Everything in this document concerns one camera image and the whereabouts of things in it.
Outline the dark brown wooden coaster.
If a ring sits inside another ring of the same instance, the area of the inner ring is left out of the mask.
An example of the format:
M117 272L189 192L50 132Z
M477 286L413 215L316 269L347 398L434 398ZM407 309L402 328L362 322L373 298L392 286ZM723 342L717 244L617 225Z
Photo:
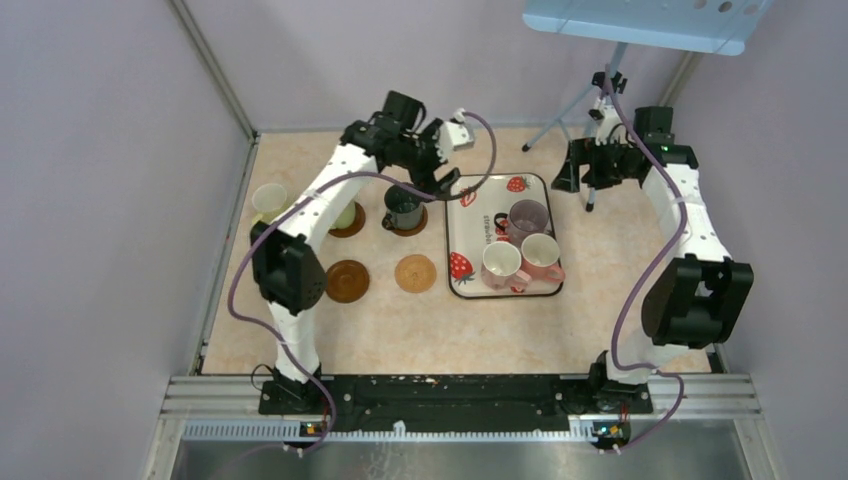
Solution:
M382 219L382 227L400 237L411 237L421 233L428 223L428 210L419 206L410 212L388 210Z

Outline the dark green mug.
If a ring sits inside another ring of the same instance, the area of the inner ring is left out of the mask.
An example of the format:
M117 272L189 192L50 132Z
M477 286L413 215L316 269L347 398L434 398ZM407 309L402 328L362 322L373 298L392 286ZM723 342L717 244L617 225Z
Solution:
M382 227L389 231L408 231L419 226L423 219L422 200L400 186L391 186L383 197L386 213Z

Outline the purple mug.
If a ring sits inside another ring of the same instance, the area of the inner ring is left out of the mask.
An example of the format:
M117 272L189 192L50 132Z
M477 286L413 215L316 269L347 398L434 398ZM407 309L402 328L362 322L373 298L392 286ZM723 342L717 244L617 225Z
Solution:
M548 208L531 199L516 202L508 212L496 213L494 225L499 237L515 246L521 246L522 241L531 234L551 233Z

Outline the dark brown round coaster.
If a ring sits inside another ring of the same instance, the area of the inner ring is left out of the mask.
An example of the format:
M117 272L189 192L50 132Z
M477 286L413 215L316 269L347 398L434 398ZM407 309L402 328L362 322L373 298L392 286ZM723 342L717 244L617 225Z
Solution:
M359 202L356 202L356 219L354 223L347 229L343 230L329 230L329 234L336 238L349 238L356 235L359 231L362 230L366 222L366 213L364 208Z

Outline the woven rattan coaster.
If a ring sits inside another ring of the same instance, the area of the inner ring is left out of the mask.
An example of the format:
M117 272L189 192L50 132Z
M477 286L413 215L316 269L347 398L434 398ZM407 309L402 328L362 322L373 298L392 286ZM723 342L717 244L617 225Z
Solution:
M397 285L408 293L423 293L436 281L435 264L426 256L413 254L403 257L394 271Z

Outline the light green mug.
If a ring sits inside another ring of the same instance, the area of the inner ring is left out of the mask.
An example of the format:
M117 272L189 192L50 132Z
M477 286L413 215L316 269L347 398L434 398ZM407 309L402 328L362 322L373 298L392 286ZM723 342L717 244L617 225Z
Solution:
M332 225L333 230L349 228L356 219L356 201L350 201L341 211Z

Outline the yellow-green mug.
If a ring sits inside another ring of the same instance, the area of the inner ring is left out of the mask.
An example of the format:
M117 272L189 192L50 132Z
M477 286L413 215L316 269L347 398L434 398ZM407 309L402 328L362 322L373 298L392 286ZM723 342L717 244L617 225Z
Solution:
M259 186L251 197L254 210L254 222L272 223L291 205L291 198L285 186L278 183L266 183Z

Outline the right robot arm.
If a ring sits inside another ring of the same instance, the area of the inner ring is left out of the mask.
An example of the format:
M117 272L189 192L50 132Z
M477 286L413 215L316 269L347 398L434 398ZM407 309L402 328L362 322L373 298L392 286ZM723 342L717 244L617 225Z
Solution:
M638 182L657 215L666 244L637 281L648 286L641 328L627 338L614 329L614 347L594 364L586 385L589 404L612 412L627 393L659 367L690 350L724 343L754 281L750 264L736 262L718 238L701 195L699 162L692 147L676 143L670 107L641 107L625 127L614 107L589 112L594 136L570 141L551 186L577 193Z

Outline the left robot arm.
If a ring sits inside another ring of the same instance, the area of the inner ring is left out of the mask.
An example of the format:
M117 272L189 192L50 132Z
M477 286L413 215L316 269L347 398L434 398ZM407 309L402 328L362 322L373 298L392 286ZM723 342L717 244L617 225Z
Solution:
M340 135L318 176L301 196L269 225L252 234L245 263L268 302L278 338L275 370L288 380L283 401L297 413L319 404L320 386L311 380L320 361L311 331L315 307L328 284L318 254L343 210L387 167L407 172L401 190L425 202L445 201L459 178L446 169L450 155L474 143L466 112L425 124L424 104L397 91L367 120L356 120Z

